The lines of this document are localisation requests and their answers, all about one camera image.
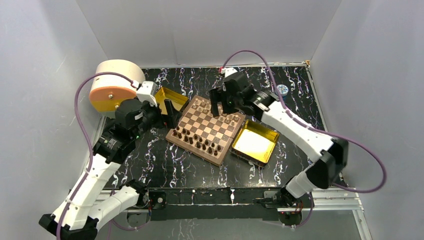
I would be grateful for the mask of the dark chess pieces row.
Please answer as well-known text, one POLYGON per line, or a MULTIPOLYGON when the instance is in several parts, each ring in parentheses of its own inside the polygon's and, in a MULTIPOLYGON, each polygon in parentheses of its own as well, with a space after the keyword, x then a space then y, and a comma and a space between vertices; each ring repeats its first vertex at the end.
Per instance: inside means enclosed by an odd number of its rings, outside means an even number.
POLYGON ((171 129, 166 139, 180 148, 209 161, 217 161, 225 156, 228 138, 209 127, 186 125, 171 129))

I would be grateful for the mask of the gold tin with white pieces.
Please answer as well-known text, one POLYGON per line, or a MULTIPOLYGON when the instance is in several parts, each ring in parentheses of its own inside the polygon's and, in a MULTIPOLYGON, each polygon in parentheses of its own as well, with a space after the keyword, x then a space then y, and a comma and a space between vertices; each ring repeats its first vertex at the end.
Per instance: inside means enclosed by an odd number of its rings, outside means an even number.
POLYGON ((231 145, 231 153, 260 168, 265 167, 280 134, 252 120, 246 120, 231 145))

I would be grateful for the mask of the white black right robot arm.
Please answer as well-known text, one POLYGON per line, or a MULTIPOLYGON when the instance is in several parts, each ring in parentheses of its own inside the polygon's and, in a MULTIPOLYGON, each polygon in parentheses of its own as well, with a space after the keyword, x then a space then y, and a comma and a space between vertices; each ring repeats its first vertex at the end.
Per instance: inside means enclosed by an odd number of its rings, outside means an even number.
POLYGON ((269 90, 255 90, 241 72, 230 74, 220 87, 209 91, 213 116, 242 111, 273 127, 297 145, 312 164, 290 179, 281 189, 282 202, 295 207, 302 196, 314 188, 327 189, 347 165, 349 144, 346 140, 316 132, 283 105, 269 90))

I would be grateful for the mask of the wooden chess board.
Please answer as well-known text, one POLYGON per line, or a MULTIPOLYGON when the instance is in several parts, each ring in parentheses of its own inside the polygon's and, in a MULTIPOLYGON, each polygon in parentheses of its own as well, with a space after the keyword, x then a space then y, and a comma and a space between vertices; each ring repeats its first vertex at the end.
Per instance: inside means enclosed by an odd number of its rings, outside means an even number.
POLYGON ((223 113, 221 105, 218 105, 219 116, 214 117, 211 110, 210 100, 195 95, 177 127, 167 133, 166 140, 219 167, 246 116, 240 112, 223 113))

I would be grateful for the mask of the cream orange round appliance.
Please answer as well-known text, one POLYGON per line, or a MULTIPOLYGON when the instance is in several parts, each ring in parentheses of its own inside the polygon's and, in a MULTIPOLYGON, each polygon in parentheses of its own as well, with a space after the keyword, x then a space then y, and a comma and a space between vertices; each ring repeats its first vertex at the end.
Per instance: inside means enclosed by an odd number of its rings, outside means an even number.
MULTIPOLYGON (((96 73, 113 72, 138 83, 145 81, 145 74, 135 63, 124 59, 110 59, 101 62, 96 73)), ((103 116, 114 119, 115 111, 127 99, 136 97, 136 89, 131 83, 117 75, 95 77, 89 92, 92 106, 103 116)))

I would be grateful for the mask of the black aluminium base frame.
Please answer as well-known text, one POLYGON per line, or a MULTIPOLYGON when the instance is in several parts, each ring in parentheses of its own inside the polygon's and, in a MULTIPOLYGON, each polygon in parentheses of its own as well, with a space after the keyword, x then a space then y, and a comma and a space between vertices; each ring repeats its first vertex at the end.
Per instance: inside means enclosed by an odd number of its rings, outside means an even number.
POLYGON ((317 211, 363 211, 357 193, 338 187, 313 190, 286 206, 276 201, 278 187, 150 188, 149 205, 125 207, 149 213, 152 221, 182 219, 261 219, 296 228, 317 211))

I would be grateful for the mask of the empty gold tin box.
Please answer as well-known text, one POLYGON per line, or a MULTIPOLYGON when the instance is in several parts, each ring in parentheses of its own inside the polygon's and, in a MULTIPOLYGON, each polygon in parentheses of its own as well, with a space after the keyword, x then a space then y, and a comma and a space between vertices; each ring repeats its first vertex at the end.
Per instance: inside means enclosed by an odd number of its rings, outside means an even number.
POLYGON ((154 95, 156 102, 159 104, 161 113, 167 115, 167 109, 165 107, 165 99, 169 99, 172 102, 173 107, 183 112, 189 103, 189 98, 180 93, 177 93, 169 88, 161 87, 154 95))

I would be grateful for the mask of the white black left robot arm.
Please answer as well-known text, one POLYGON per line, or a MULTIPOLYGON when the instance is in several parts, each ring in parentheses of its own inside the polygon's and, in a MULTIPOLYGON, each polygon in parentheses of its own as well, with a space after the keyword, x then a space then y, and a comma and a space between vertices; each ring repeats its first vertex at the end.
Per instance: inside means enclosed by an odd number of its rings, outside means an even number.
POLYGON ((53 212, 41 216, 39 225, 58 240, 94 240, 99 230, 130 207, 149 208, 153 201, 148 187, 135 179, 101 203, 96 199, 111 176, 136 148, 141 134, 151 128, 173 129, 182 116, 170 99, 151 105, 137 98, 124 100, 115 118, 105 127, 95 145, 90 146, 88 164, 67 198, 53 212))

